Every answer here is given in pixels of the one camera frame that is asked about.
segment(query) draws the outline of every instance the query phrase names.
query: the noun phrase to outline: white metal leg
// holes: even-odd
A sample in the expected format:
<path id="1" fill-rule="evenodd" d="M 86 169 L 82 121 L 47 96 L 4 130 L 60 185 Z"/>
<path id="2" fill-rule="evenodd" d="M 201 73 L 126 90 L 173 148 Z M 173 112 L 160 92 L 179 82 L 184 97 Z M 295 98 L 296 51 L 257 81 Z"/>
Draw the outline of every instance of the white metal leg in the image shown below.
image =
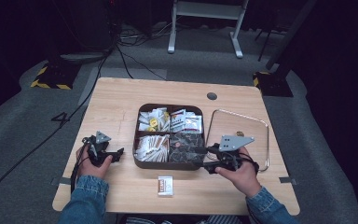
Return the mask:
<path id="1" fill-rule="evenodd" d="M 231 38 L 232 46 L 234 47 L 235 54 L 237 55 L 237 58 L 243 58 L 242 50 L 240 47 L 240 43 L 238 42 L 238 33 L 240 32 L 240 28 L 243 21 L 243 16 L 246 12 L 246 6 L 248 5 L 248 0 L 243 1 L 241 14 L 238 17 L 237 25 L 235 26 L 235 32 L 230 32 L 229 37 Z"/>
<path id="2" fill-rule="evenodd" d="M 173 1 L 172 8 L 172 29 L 170 34 L 170 43 L 168 44 L 168 52 L 175 52 L 175 41 L 176 41 L 176 13 L 177 13 L 177 0 Z"/>

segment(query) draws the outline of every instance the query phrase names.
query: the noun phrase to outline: person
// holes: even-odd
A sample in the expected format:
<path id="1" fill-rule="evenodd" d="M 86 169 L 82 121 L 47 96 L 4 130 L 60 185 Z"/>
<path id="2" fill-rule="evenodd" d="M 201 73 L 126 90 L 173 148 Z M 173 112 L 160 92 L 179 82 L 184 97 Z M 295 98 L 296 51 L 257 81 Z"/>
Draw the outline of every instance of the person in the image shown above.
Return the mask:
<path id="1" fill-rule="evenodd" d="M 70 202 L 62 210 L 59 223 L 103 223 L 106 195 L 109 190 L 108 183 L 103 179 L 112 157 L 107 157 L 101 167 L 96 167 L 88 160 L 87 150 L 88 147 L 85 148 L 81 157 L 76 188 L 71 195 Z M 241 147 L 240 154 L 249 155 L 249 152 L 245 147 Z M 261 186 L 256 178 L 255 168 L 250 162 L 244 161 L 240 169 L 235 172 L 221 167 L 217 167 L 215 171 L 230 180 L 240 192 L 246 195 L 251 217 L 256 223 L 298 223 L 290 216 L 286 207 Z M 202 223 L 218 224 L 213 223 L 213 218 Z"/>

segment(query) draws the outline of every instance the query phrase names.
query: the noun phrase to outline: denim jacket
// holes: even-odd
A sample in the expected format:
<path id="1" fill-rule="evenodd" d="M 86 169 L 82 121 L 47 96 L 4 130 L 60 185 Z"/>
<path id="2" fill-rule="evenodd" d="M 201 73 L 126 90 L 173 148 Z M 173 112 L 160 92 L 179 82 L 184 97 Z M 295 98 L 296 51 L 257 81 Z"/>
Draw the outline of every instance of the denim jacket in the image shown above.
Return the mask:
<path id="1" fill-rule="evenodd" d="M 250 215 L 259 223 L 298 223 L 287 212 L 286 207 L 278 202 L 266 188 L 262 189 L 252 198 L 246 198 Z"/>
<path id="2" fill-rule="evenodd" d="M 59 223 L 103 223 L 108 190 L 108 184 L 98 177 L 79 177 L 71 201 L 62 210 Z M 246 202 L 251 215 L 260 223 L 298 223 L 264 187 L 254 197 L 246 198 Z"/>
<path id="3" fill-rule="evenodd" d="M 78 178 L 71 201 L 63 208 L 59 223 L 103 223 L 109 185 L 92 175 Z"/>

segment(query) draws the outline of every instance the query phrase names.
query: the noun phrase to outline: gray floor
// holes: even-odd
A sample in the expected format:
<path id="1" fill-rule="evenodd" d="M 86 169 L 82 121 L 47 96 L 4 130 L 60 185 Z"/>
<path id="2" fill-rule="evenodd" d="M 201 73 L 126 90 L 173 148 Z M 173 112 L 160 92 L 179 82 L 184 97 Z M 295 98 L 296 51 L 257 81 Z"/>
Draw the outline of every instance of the gray floor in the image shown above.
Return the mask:
<path id="1" fill-rule="evenodd" d="M 232 28 L 215 32 L 206 28 L 183 30 L 176 38 L 174 54 L 167 53 L 167 35 L 121 50 L 161 72 L 168 80 L 252 86 L 252 74 L 266 71 L 264 65 L 274 47 L 268 46 L 258 62 L 264 37 L 254 42 L 256 32 L 241 31 L 239 40 L 244 57 L 237 59 L 228 39 L 229 31 Z M 144 69 L 130 58 L 126 62 L 131 69 Z M 25 72 L 20 80 L 21 92 L 0 106 L 0 176 L 58 127 L 51 118 L 61 112 L 71 114 L 76 109 L 98 65 L 83 65 L 73 90 L 30 88 L 43 64 Z M 113 72 L 122 68 L 123 62 L 115 51 L 103 65 L 103 76 L 122 77 L 117 70 L 116 74 Z M 152 78 L 146 70 L 142 71 L 145 76 L 137 78 Z M 310 113 L 306 89 L 293 72 L 287 80 L 293 98 L 263 99 L 288 171 L 297 182 L 294 189 L 301 212 L 296 218 L 302 223 L 358 223 L 358 206 L 351 183 Z M 62 175 L 85 109 L 83 106 L 70 122 L 2 181 L 0 223 L 57 222 L 60 213 L 51 206 L 56 187 L 50 182 Z M 116 214 L 108 214 L 105 223 L 114 223 L 115 218 Z"/>

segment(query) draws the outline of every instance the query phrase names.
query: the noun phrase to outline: metal frame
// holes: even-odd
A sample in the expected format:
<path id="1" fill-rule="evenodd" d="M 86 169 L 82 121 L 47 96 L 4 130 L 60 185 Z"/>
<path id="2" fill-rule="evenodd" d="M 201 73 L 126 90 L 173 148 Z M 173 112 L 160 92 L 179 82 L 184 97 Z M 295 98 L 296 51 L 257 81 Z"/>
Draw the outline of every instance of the metal frame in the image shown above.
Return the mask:
<path id="1" fill-rule="evenodd" d="M 193 2 L 178 2 L 173 0 L 172 8 L 172 30 L 170 35 L 170 42 L 168 44 L 168 52 L 175 52 L 176 41 L 176 17 L 181 16 L 194 16 L 194 17 L 206 17 L 216 19 L 236 20 L 237 25 L 234 32 L 229 33 L 232 45 L 235 50 L 237 58 L 242 58 L 240 43 L 238 42 L 238 33 L 242 25 L 243 17 L 246 12 L 248 0 L 244 0 L 242 6 L 226 6 L 218 4 L 206 4 L 206 3 L 193 3 Z"/>

